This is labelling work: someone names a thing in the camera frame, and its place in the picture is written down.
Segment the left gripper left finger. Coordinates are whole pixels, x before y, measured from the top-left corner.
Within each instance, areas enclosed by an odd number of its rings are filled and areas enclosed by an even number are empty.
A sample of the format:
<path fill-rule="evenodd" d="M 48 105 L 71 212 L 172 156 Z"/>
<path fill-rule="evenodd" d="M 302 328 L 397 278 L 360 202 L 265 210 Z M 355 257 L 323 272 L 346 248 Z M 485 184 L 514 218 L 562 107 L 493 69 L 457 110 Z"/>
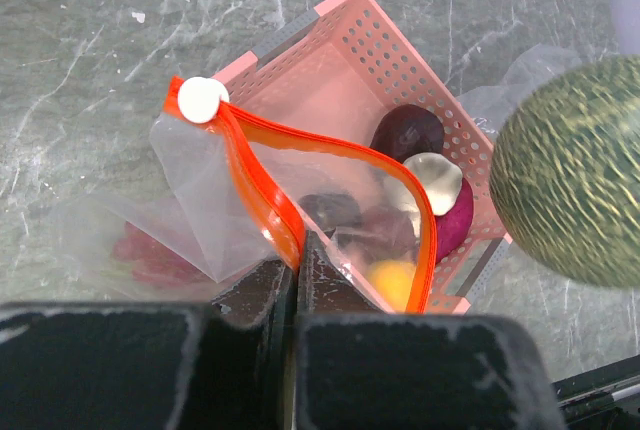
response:
<path fill-rule="evenodd" d="M 287 296 L 292 276 L 280 259 L 262 260 L 216 296 L 211 305 L 231 325 L 242 328 L 261 325 Z"/>

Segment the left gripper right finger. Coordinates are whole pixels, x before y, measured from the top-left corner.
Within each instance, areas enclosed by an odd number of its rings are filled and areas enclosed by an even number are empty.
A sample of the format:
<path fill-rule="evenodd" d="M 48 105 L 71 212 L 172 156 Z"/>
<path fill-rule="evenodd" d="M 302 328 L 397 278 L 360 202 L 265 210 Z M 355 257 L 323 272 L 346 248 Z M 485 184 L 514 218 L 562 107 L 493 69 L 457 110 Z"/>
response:
<path fill-rule="evenodd" d="M 326 245 L 308 230 L 298 273 L 299 313 L 352 313 L 382 310 L 331 263 Z"/>

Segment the clear bag orange zipper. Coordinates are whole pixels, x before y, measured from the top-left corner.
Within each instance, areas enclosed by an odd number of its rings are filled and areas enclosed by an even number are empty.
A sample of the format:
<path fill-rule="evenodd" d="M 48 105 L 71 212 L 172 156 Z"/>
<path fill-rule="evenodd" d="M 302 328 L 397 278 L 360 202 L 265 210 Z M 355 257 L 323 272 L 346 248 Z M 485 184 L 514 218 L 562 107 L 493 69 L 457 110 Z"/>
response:
<path fill-rule="evenodd" d="M 418 179 L 394 159 L 251 114 L 230 102 L 221 82 L 204 77 L 171 80 L 150 141 L 169 187 L 166 196 L 135 201 L 94 192 L 57 213 L 57 250 L 83 278 L 135 300 L 202 300 L 219 295 L 268 258 L 299 273 L 311 230 L 326 245 L 331 263 L 384 311 L 396 312 L 369 283 L 368 267 L 381 260 L 413 262 L 416 272 L 404 312 L 425 310 L 436 262 L 435 216 Z M 298 205 L 308 194 L 346 193 L 361 215 L 374 206 L 394 207 L 384 190 L 386 177 L 403 184 L 420 211 L 416 244 L 399 258 L 375 255 L 362 223 L 325 234 Z M 135 280 L 128 265 L 111 257 L 126 222 L 214 284 L 159 289 Z"/>

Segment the red grape bunch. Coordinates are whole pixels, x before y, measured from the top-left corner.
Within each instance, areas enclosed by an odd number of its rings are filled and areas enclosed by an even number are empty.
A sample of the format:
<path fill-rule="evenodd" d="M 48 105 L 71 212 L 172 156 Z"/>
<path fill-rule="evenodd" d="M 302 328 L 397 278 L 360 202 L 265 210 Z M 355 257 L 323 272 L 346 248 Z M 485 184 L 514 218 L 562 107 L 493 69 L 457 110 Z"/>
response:
<path fill-rule="evenodd" d="M 214 284 L 196 266 L 130 222 L 113 245 L 111 257 L 129 266 L 135 280 L 159 289 Z"/>

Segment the pink plastic basket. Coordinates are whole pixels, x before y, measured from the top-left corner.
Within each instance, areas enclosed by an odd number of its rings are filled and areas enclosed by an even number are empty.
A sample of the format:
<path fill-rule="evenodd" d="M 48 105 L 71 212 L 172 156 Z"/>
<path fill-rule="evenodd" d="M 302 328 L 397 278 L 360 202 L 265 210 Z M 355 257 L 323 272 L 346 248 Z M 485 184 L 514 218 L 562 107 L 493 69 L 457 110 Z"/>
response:
<path fill-rule="evenodd" d="M 468 237 L 434 270 L 429 313 L 464 314 L 511 243 L 489 195 L 493 145 L 375 0 L 324 0 L 215 74 L 266 119 L 369 145 L 384 114 L 420 105 L 471 185 Z"/>

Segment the white garlic bulb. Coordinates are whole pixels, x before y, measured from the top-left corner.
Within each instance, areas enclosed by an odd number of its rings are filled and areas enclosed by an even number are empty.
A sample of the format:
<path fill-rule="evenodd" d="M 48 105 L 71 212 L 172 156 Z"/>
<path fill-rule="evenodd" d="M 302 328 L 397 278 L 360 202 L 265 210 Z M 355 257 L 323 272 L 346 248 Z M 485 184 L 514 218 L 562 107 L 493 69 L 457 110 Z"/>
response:
<path fill-rule="evenodd" d="M 435 216 L 443 216 L 453 208 L 462 188 L 463 174 L 458 166 L 433 152 L 413 155 L 404 166 L 421 183 Z M 393 177 L 386 177 L 383 186 L 389 202 L 409 216 L 414 234 L 419 236 L 420 211 L 411 193 Z"/>

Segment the green netted melon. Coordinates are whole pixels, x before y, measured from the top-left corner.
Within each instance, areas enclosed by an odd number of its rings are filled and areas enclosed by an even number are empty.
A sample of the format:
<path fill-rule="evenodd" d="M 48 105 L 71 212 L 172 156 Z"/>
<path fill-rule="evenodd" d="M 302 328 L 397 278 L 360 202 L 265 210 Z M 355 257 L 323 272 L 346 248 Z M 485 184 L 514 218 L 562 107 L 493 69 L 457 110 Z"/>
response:
<path fill-rule="evenodd" d="M 638 286 L 638 56 L 581 65 L 525 98 L 499 131 L 489 192 L 512 239 L 548 269 Z"/>

